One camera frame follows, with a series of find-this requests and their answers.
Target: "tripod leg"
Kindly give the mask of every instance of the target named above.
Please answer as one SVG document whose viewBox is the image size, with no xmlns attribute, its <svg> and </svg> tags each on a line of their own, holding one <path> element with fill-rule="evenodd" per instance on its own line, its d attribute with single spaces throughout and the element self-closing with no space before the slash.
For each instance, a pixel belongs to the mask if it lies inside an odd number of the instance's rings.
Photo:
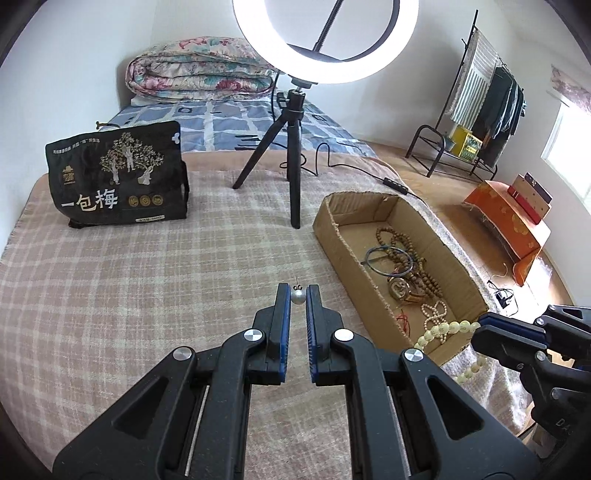
<svg viewBox="0 0 591 480">
<path fill-rule="evenodd" d="M 300 227 L 300 177 L 301 177 L 300 122 L 287 126 L 287 178 L 290 182 L 291 226 Z"/>
<path fill-rule="evenodd" d="M 261 142 L 258 144 L 256 150 L 252 152 L 250 159 L 248 160 L 246 166 L 238 176 L 236 183 L 234 183 L 234 185 L 232 186 L 234 190 L 239 189 L 242 186 L 244 180 L 246 180 L 246 177 L 248 177 L 248 174 L 252 172 L 252 169 L 255 167 L 256 163 L 261 159 L 263 153 L 266 152 L 267 148 L 269 148 L 269 145 L 271 145 L 273 140 L 275 140 L 275 137 L 281 131 L 286 122 L 287 121 L 285 120 L 282 114 L 269 127 L 269 130 L 267 130 L 267 133 L 262 138 Z"/>
</svg>

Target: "window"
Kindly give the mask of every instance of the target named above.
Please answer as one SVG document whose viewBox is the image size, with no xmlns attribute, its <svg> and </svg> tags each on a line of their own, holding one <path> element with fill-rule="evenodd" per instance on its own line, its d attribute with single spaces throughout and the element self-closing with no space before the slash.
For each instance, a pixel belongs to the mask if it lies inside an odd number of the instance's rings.
<svg viewBox="0 0 591 480">
<path fill-rule="evenodd" d="M 576 106 L 562 104 L 554 130 L 542 154 L 591 211 L 591 116 Z"/>
</svg>

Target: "small silver ball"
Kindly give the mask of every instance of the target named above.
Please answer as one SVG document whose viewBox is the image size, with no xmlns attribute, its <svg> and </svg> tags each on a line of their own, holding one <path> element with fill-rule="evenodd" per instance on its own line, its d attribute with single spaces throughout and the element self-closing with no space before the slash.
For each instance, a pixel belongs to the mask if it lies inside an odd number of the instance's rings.
<svg viewBox="0 0 591 480">
<path fill-rule="evenodd" d="M 301 289 L 292 290 L 291 291 L 291 302 L 295 303 L 296 305 L 302 305 L 306 302 L 306 292 Z"/>
</svg>

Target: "cardboard box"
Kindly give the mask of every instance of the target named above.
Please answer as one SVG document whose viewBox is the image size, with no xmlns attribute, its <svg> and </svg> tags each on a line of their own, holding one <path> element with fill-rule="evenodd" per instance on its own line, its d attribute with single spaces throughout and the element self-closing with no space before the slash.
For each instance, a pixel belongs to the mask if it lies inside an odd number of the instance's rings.
<svg viewBox="0 0 591 480">
<path fill-rule="evenodd" d="M 427 259 L 426 270 L 440 284 L 447 303 L 447 322 L 475 322 L 488 311 L 464 266 L 403 198 L 373 192 L 333 193 L 320 205 L 314 233 L 377 347 L 393 352 L 412 347 L 423 335 L 426 319 L 421 304 L 400 303 L 389 295 L 386 277 L 361 264 L 367 250 L 378 246 L 379 226 L 391 226 L 409 235 L 417 253 Z M 388 268 L 387 263 L 374 266 Z M 401 309 L 408 315 L 410 337 L 403 333 L 396 318 Z M 463 350 L 470 338 L 469 333 L 450 335 L 443 344 L 438 340 L 430 342 L 425 352 L 437 365 L 442 365 Z"/>
<path fill-rule="evenodd" d="M 531 207 L 537 212 L 540 218 L 543 220 L 544 217 L 550 211 L 550 205 L 540 196 L 535 188 L 530 185 L 522 175 L 517 175 L 517 178 L 513 182 L 513 188 L 519 193 Z"/>
</svg>

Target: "rolled floral quilt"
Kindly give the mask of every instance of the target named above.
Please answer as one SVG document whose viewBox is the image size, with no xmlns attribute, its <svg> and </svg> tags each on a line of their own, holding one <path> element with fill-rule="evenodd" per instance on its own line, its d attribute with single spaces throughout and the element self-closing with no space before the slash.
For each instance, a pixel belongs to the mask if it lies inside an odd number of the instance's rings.
<svg viewBox="0 0 591 480">
<path fill-rule="evenodd" d="M 244 38 L 199 37 L 155 46 L 129 64 L 127 87 L 145 100 L 252 100 L 275 70 Z"/>
</svg>

